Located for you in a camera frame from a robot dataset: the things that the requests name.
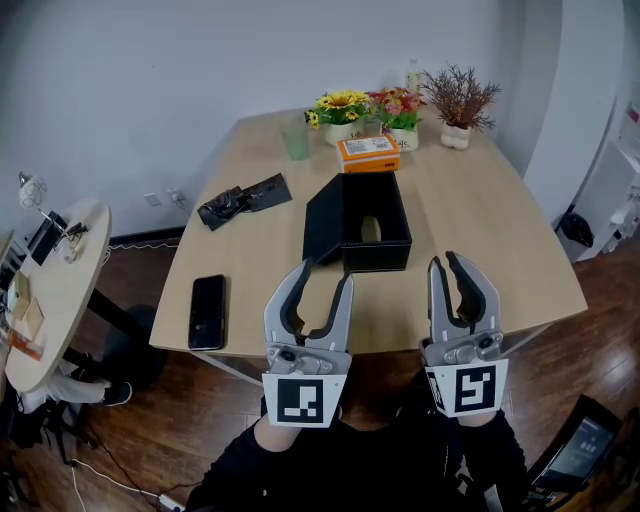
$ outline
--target white bottle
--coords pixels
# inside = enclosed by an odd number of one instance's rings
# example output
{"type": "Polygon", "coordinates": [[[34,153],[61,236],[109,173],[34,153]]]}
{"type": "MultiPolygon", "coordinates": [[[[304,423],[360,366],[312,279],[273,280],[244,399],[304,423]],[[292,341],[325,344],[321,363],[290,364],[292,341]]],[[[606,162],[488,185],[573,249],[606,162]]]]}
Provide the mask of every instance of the white bottle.
{"type": "Polygon", "coordinates": [[[420,78],[422,73],[418,70],[418,59],[409,61],[409,69],[407,69],[407,77],[405,87],[410,91],[420,94],[420,78]]]}

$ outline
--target tabletop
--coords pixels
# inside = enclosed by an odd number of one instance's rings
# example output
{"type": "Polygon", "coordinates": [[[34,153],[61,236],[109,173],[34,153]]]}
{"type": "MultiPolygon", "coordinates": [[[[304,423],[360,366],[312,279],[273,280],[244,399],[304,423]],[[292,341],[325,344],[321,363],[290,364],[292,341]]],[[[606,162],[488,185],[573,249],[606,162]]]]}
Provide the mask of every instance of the tabletop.
{"type": "MultiPolygon", "coordinates": [[[[196,206],[279,172],[293,200],[240,214],[215,232],[192,212],[165,283],[152,345],[187,350],[193,281],[224,274],[227,344],[212,354],[264,356],[264,307],[301,260],[307,202],[338,172],[335,148],[320,132],[312,133],[310,159],[287,158],[278,129],[282,115],[236,124],[196,206]]],[[[555,233],[491,139],[473,133],[466,151],[445,148],[435,114],[427,110],[424,117],[419,150],[403,153],[396,172],[413,238],[407,268],[354,275],[350,352],[416,348],[428,336],[427,269],[449,250],[473,261],[496,286],[506,334],[584,311],[582,290],[555,233]]],[[[299,306],[304,332],[326,322],[342,273],[340,263],[314,269],[299,306]]],[[[452,297],[455,305],[455,287],[452,297]]]]}
{"type": "MultiPolygon", "coordinates": [[[[38,300],[44,321],[36,339],[44,347],[36,361],[16,349],[7,359],[7,378],[20,392],[32,391],[51,376],[78,328],[95,287],[111,234],[111,212],[96,199],[84,199],[62,214],[69,226],[87,225],[77,250],[78,259],[69,265],[53,251],[39,266],[27,256],[20,271],[29,278],[31,297],[38,300]]],[[[21,321],[15,323],[24,332],[21,321]]]]}

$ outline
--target black phone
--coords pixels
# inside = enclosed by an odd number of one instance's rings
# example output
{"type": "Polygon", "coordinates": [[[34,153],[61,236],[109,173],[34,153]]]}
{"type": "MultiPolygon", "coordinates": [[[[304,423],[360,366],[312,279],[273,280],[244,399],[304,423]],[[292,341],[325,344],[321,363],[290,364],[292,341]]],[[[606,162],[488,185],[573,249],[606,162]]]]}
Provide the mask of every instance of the black phone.
{"type": "Polygon", "coordinates": [[[225,342],[226,279],[201,277],[193,282],[189,350],[218,350],[225,342]]]}

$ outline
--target baseboard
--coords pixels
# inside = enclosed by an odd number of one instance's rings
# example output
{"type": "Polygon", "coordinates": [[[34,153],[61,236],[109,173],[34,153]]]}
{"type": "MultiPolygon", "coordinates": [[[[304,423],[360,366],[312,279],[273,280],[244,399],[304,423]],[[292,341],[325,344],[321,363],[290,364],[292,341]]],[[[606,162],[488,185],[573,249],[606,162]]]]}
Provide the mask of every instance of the baseboard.
{"type": "Polygon", "coordinates": [[[185,227],[186,226],[177,226],[175,228],[156,229],[155,231],[114,236],[109,240],[109,245],[129,245],[143,242],[155,242],[157,240],[167,240],[168,238],[181,238],[185,227]]]}

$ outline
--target dried plant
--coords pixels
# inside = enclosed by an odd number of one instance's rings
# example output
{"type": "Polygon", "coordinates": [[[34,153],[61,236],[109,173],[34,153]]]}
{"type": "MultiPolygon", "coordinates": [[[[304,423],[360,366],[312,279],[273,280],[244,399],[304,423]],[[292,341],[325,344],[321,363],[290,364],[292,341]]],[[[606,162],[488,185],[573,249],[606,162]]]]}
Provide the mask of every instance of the dried plant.
{"type": "Polygon", "coordinates": [[[436,76],[424,71],[426,81],[420,84],[427,91],[427,98],[440,111],[440,119],[450,126],[466,130],[493,128],[495,120],[484,115],[482,110],[500,92],[497,84],[489,82],[484,88],[475,77],[475,70],[463,72],[457,65],[447,62],[447,69],[436,76]]]}

